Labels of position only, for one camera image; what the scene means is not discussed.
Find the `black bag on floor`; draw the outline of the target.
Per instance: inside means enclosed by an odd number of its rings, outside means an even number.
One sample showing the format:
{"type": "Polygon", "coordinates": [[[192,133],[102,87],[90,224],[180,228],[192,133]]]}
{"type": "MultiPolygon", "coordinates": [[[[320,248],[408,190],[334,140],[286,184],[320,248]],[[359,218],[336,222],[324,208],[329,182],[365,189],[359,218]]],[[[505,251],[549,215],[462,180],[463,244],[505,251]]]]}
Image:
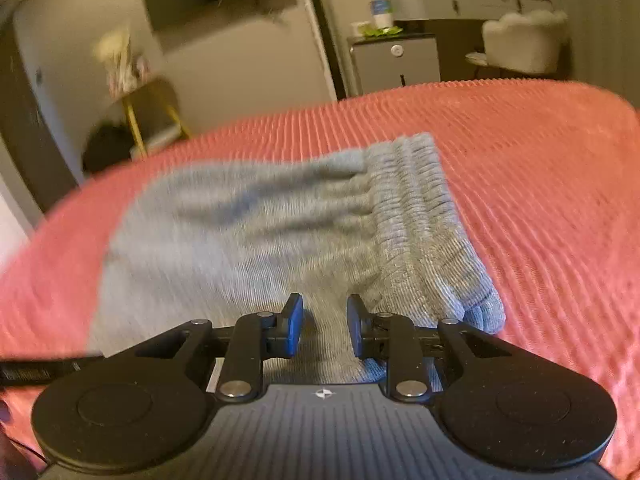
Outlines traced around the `black bag on floor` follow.
{"type": "Polygon", "coordinates": [[[130,159],[134,137],[120,122],[100,122],[90,132],[81,157],[84,174],[98,174],[130,159]]]}

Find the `red ribbed bedspread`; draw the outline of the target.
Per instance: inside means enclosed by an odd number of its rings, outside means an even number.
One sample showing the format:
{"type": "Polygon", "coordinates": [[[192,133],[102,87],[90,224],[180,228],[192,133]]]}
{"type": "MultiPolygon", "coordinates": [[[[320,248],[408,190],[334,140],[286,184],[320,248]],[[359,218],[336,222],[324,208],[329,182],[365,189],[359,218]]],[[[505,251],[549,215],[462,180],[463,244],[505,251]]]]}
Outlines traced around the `red ribbed bedspread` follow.
{"type": "Polygon", "coordinates": [[[512,344],[590,376],[618,411],[603,465],[639,474],[639,114],[578,82],[418,84],[245,118],[85,184],[1,271],[1,353],[85,350],[107,240],[157,174],[196,160],[306,159],[434,136],[512,344]]]}

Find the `grey vanity desk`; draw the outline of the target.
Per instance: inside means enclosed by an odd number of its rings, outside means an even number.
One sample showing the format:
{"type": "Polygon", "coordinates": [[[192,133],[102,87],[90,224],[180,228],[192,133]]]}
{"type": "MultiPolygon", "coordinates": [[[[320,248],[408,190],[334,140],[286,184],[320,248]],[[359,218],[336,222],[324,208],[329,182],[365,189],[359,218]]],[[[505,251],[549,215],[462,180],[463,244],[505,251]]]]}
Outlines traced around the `grey vanity desk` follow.
{"type": "Polygon", "coordinates": [[[508,13],[553,9],[550,0],[390,0],[390,4],[400,27],[435,37],[442,81],[473,77],[474,66],[466,56],[484,50],[485,22],[508,13]]]}

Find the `grey sweatpants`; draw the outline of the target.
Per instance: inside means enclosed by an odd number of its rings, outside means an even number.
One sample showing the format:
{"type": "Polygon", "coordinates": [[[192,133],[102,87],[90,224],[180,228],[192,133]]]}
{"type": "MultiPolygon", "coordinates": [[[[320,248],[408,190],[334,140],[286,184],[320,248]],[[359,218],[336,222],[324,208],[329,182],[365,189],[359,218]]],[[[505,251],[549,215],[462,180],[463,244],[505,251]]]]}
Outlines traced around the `grey sweatpants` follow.
{"type": "Polygon", "coordinates": [[[402,136],[304,162],[202,162],[154,180],[103,260],[88,344],[124,350],[194,318],[217,327],[304,300],[302,340],[272,382],[377,382],[357,359],[350,295],[417,326],[444,318],[486,333],[506,312],[454,206],[436,144],[402,136]]]}

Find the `white cup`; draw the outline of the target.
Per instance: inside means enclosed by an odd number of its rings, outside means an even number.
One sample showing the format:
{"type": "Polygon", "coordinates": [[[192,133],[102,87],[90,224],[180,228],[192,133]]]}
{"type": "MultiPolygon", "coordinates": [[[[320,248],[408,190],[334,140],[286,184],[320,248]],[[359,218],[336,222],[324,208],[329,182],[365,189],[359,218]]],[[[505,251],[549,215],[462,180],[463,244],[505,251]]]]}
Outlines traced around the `white cup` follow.
{"type": "Polygon", "coordinates": [[[375,29],[369,21],[353,22],[352,23],[352,36],[354,38],[364,38],[373,35],[375,29]]]}

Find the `dark door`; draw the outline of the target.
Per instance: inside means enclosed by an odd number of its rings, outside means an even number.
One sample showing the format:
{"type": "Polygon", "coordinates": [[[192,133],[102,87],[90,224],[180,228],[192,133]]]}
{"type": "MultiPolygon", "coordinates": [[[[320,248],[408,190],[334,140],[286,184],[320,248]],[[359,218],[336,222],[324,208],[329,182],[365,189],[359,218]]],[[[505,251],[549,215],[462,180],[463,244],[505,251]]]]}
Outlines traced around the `dark door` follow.
{"type": "Polygon", "coordinates": [[[11,22],[1,26],[1,139],[43,214],[77,188],[32,93],[11,22]]]}

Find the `yellow legged side table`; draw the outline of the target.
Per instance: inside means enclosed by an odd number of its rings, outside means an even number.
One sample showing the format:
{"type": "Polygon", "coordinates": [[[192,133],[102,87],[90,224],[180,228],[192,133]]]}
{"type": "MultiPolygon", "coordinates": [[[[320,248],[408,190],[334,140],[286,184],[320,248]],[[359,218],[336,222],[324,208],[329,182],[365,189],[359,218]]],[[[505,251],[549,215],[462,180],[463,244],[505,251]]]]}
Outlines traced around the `yellow legged side table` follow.
{"type": "Polygon", "coordinates": [[[134,139],[130,150],[132,159],[147,158],[194,137],[181,116],[174,86],[162,75],[149,76],[118,96],[107,96],[103,109],[111,118],[117,112],[122,115],[134,139]]]}

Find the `blue white box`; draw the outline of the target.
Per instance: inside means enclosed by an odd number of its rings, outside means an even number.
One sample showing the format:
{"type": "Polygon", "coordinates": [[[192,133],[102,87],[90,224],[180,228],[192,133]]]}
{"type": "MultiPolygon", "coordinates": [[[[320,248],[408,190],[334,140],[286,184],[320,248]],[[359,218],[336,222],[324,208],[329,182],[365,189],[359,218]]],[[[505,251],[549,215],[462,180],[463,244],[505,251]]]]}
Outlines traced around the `blue white box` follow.
{"type": "Polygon", "coordinates": [[[374,26],[377,29],[388,29],[394,26],[393,9],[390,0],[371,0],[370,11],[374,26]]]}

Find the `grey cabinet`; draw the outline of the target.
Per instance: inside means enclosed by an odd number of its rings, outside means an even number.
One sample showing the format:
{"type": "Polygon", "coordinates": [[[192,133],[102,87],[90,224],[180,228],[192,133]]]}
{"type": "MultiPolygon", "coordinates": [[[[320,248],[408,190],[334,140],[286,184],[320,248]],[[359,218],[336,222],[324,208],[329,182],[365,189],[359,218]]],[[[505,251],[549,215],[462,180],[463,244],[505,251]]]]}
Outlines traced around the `grey cabinet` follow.
{"type": "Polygon", "coordinates": [[[352,39],[349,53],[360,96],[440,81],[437,41],[433,35],[352,39]]]}

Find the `cream wrapped flower bouquet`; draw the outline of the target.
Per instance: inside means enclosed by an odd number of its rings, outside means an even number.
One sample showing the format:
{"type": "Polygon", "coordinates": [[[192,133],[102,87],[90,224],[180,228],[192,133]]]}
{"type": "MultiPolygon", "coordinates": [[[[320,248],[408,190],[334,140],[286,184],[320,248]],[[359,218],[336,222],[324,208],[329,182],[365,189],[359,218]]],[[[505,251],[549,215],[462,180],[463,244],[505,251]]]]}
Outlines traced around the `cream wrapped flower bouquet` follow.
{"type": "Polygon", "coordinates": [[[132,50],[128,26],[107,32],[96,42],[92,53],[103,66],[108,92],[115,99],[133,92],[150,78],[145,56],[132,50]]]}

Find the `white fluffy chair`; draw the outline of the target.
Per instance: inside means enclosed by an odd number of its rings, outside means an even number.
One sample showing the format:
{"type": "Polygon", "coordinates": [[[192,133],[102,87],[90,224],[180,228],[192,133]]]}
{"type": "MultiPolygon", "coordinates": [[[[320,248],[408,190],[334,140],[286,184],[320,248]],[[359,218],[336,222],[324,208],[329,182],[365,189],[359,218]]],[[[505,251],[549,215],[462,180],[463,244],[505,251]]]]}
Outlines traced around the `white fluffy chair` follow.
{"type": "Polygon", "coordinates": [[[482,26],[483,52],[470,52],[465,61],[525,76],[548,76],[559,67],[561,52],[570,39],[563,11],[512,12],[482,26]]]}

